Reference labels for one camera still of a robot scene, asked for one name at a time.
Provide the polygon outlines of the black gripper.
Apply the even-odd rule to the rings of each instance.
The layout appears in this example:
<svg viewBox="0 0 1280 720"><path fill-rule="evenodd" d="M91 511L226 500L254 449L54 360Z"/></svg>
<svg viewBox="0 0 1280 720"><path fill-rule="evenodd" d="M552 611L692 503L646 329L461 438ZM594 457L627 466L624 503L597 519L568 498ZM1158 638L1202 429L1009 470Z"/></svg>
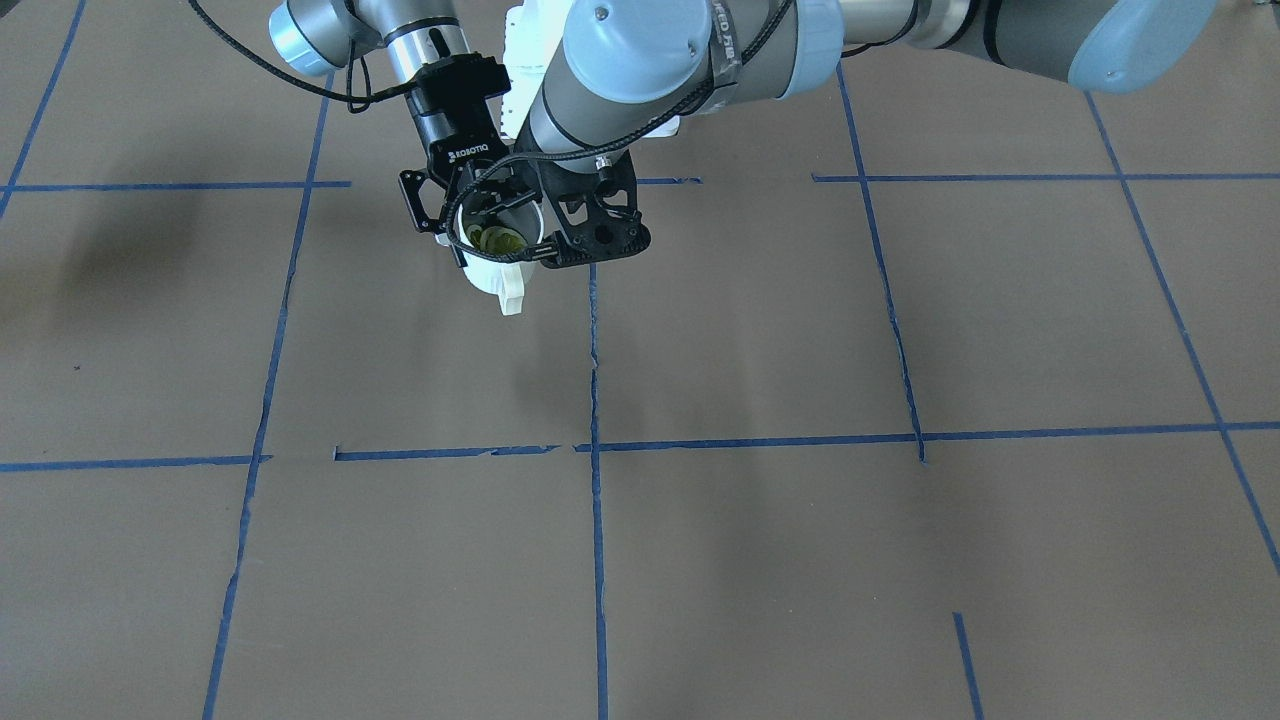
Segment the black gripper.
<svg viewBox="0 0 1280 720"><path fill-rule="evenodd" d="M445 233L456 172L470 163L494 163L508 155L488 101L509 92L509 76L493 56L452 55L421 67L412 85L407 105L428 165L401 170L399 190L416 232ZM445 193L435 217L422 199L428 183Z"/></svg>

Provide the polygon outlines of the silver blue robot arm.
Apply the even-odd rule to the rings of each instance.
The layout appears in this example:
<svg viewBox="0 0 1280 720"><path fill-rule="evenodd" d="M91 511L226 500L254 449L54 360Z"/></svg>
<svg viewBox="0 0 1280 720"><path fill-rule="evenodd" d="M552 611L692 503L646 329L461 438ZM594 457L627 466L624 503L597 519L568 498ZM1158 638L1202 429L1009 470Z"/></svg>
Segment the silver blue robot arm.
<svg viewBox="0 0 1280 720"><path fill-rule="evenodd" d="M787 99L850 53L906 44L1070 85L1152 85L1213 1L575 1L515 142L579 174L672 117Z"/></svg>
<svg viewBox="0 0 1280 720"><path fill-rule="evenodd" d="M443 218L425 210L420 190L431 181L453 199L461 184L507 152L489 102L509 92L504 65L475 53L452 1L283 1L268 18L271 44L305 76L349 69L375 50L390 59L426 154L403 170L399 186L420 232L442 233Z"/></svg>

